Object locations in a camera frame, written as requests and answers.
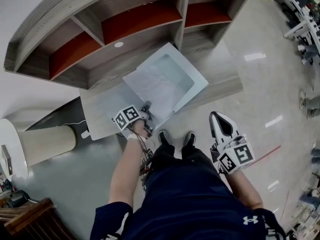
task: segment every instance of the brown wooden chair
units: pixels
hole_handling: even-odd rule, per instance
[[[55,212],[50,198],[19,208],[0,208],[0,223],[13,239],[75,240]]]

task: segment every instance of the forearm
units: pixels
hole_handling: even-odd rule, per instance
[[[129,139],[112,175],[109,204],[124,202],[133,207],[142,153],[139,140]]]
[[[262,199],[242,171],[225,175],[233,194],[247,207],[251,209],[263,208]]]

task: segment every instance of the wristband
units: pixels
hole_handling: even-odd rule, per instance
[[[135,133],[131,133],[131,134],[129,134],[129,136],[128,136],[128,140],[129,139],[134,139],[134,140],[138,140],[138,141],[143,141],[143,142],[146,142],[146,140],[147,140],[147,138],[146,137],[143,137],[143,136],[141,136],[141,135],[136,135]]]

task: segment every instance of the person's right arm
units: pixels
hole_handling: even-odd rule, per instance
[[[225,178],[228,181],[233,194],[245,206],[251,208],[252,210],[264,207],[258,191],[250,183],[242,171],[226,174]]]

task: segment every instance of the shirt sleeve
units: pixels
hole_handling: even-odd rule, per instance
[[[276,216],[271,211],[258,208],[254,210],[254,213],[264,218],[267,233],[266,239],[286,239],[285,231],[279,225]]]
[[[95,218],[90,240],[119,237],[126,219],[133,213],[131,206],[125,202],[113,202],[95,209]]]

